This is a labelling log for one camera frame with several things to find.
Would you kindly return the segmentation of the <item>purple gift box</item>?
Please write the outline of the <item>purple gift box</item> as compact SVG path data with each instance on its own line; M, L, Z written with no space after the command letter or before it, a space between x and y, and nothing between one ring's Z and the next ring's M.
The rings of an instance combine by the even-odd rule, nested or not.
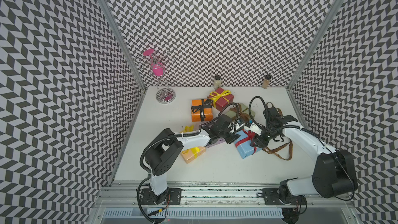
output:
M200 130L204 130L210 137L209 142L206 144L206 148L216 146L224 141L221 134L224 132L223 124L219 121L210 123L208 125L200 125Z

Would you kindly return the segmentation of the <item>peach gift box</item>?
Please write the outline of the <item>peach gift box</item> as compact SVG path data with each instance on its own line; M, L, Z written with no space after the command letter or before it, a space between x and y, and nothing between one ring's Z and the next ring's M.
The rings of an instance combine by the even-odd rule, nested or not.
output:
M186 164L194 161L206 151L206 147L195 147L182 151L180 154Z

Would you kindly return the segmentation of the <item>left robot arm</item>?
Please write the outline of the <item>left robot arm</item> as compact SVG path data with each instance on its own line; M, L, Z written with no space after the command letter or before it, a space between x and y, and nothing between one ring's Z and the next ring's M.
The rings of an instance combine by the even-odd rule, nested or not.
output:
M207 147L224 139L226 143L237 140L238 131L245 126L242 118L232 120L227 115L220 115L215 120L200 126L199 130L187 133L175 133L164 129L150 144L140 157L140 166L147 172L142 181L149 182L146 189L137 188L137 198L143 205L161 205L177 199L177 189L167 185L167 171L173 166L183 151L193 148Z

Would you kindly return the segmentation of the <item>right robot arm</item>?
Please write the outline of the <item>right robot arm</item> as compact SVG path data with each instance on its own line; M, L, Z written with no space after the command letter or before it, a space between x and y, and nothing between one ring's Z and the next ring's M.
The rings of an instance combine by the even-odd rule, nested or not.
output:
M253 145L265 149L266 142L281 135L298 145L315 163L311 176L281 181L278 199L290 205L304 195L319 195L323 198L339 198L358 189L354 157L348 150L336 149L320 137L304 128L291 115L281 116L278 111L264 111L266 124L252 121L245 129L255 133Z

